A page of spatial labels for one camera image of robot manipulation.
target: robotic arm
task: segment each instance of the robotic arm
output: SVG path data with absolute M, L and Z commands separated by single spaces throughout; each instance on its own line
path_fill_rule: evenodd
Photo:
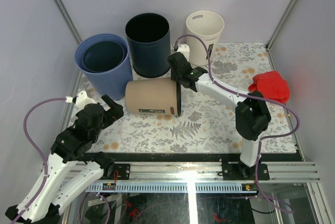
M 60 188 L 70 169 L 98 140 L 101 131 L 124 115 L 121 105 L 116 104 L 107 95 L 102 96 L 102 99 L 110 107 L 109 110 L 105 111 L 99 103 L 89 98 L 86 91 L 81 91 L 75 98 L 67 97 L 68 103 L 74 102 L 80 109 L 76 114 L 77 120 L 56 137 L 48 158 L 48 175 L 43 171 L 24 200 L 8 208 L 6 216 L 9 219 L 14 220 L 25 210 L 18 222 L 58 223 L 67 206 L 83 190 L 103 176 L 110 177 L 114 169 L 114 160 L 99 152 L 80 174 Z M 26 209 L 25 206 L 36 194 L 45 176 L 47 180 L 42 191 Z
M 207 70 L 196 67 L 192 68 L 184 55 L 180 52 L 174 53 L 167 58 L 171 66 L 171 79 L 179 82 L 185 88 L 190 88 L 195 92 L 208 95 L 224 105 L 235 109 L 236 129 L 242 136 L 243 147 L 240 160 L 248 167 L 256 164 L 260 135 L 267 129 L 271 120 L 269 110 L 264 101 L 255 99 L 244 99 L 241 96 L 231 94 L 217 85 L 213 84 L 209 78 Z M 225 84 L 219 80 L 223 86 L 236 91 L 238 94 L 247 92 Z M 251 93 L 252 96 L 263 97 L 258 91 Z

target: red cloth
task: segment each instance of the red cloth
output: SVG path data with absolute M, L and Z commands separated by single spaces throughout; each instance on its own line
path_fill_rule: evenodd
M 289 99 L 288 84 L 276 71 L 258 74 L 253 78 L 254 83 L 249 86 L 249 91 L 259 91 L 265 98 L 286 103 Z

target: table surface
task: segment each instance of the table surface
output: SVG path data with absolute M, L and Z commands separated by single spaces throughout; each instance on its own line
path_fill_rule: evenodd
M 252 77 L 271 70 L 262 43 L 220 43 L 212 56 L 213 74 L 223 82 L 241 90 L 248 90 Z M 133 79 L 145 79 L 133 71 Z M 79 91 L 88 89 L 92 97 L 104 107 L 101 95 L 83 75 Z M 105 129 L 90 152 L 145 152 L 145 153 L 239 153 L 241 136 L 235 129 L 235 113 L 209 96 L 182 87 L 182 114 L 131 114 L 123 105 L 125 115 Z M 281 106 L 268 103 L 272 120 L 266 135 L 289 132 Z M 76 116 L 74 108 L 70 123 Z M 266 139 L 263 153 L 295 153 L 291 136 Z

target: label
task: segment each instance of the label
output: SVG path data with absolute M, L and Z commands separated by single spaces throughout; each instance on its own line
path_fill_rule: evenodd
M 211 52 L 213 51 L 213 47 L 214 47 L 214 43 L 210 44 L 208 46 L 208 54 L 209 54 L 209 57 L 211 57 Z
M 138 109 L 140 113 L 165 113 L 165 110 Z

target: cylinder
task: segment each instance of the cylinder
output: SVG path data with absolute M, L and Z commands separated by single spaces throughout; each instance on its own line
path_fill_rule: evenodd
M 169 71 L 170 27 L 163 16 L 146 13 L 133 17 L 126 25 L 126 35 L 137 74 L 154 78 Z
M 111 70 L 92 72 L 85 67 L 83 57 L 91 46 L 100 42 L 118 43 L 122 46 L 124 57 L 122 61 Z M 132 72 L 129 59 L 129 47 L 121 37 L 106 33 L 87 38 L 78 46 L 75 52 L 75 63 L 101 95 L 107 94 L 113 100 L 120 100 L 125 96 L 127 83 L 132 81 Z
M 119 43 L 98 42 L 84 53 L 83 65 L 90 72 L 105 72 L 121 64 L 124 57 L 125 51 Z
M 181 114 L 181 87 L 169 77 L 131 81 L 126 88 L 126 107 L 131 113 Z
M 196 35 L 206 44 L 209 56 L 217 48 L 225 22 L 218 14 L 211 11 L 197 11 L 186 19 L 187 34 Z M 189 46 L 189 62 L 195 65 L 208 63 L 204 46 L 193 37 L 186 38 Z

